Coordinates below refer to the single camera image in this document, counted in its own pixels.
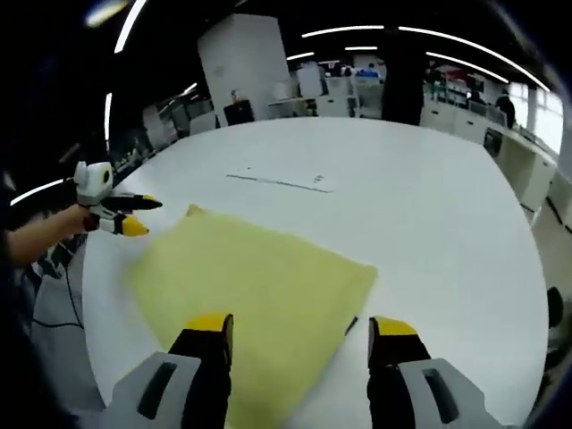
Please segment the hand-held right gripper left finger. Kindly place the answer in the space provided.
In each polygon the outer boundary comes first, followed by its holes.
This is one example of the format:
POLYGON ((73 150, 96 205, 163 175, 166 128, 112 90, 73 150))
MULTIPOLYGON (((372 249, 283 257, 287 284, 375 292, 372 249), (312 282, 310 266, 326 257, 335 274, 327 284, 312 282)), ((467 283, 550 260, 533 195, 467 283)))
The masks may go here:
POLYGON ((233 315, 188 320, 115 386, 104 428, 223 428, 231 394, 233 315))

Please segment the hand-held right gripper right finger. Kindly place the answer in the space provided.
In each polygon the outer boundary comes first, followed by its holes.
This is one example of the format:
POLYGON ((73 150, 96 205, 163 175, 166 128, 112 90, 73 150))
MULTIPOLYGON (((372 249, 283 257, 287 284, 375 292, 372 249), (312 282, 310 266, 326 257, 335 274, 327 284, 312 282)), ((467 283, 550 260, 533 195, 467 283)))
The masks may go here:
POLYGON ((369 319, 366 392, 373 428, 490 428, 484 394, 409 324, 369 319))

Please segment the person's left hand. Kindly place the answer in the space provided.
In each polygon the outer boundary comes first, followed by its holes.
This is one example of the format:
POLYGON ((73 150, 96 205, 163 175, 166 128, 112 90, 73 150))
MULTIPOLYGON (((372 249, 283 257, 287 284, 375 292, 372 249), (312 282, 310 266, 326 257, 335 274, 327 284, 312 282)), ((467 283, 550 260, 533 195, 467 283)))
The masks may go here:
POLYGON ((63 219, 65 234, 71 236, 87 230, 86 225, 90 222, 90 213, 84 206, 73 205, 63 211, 63 219))

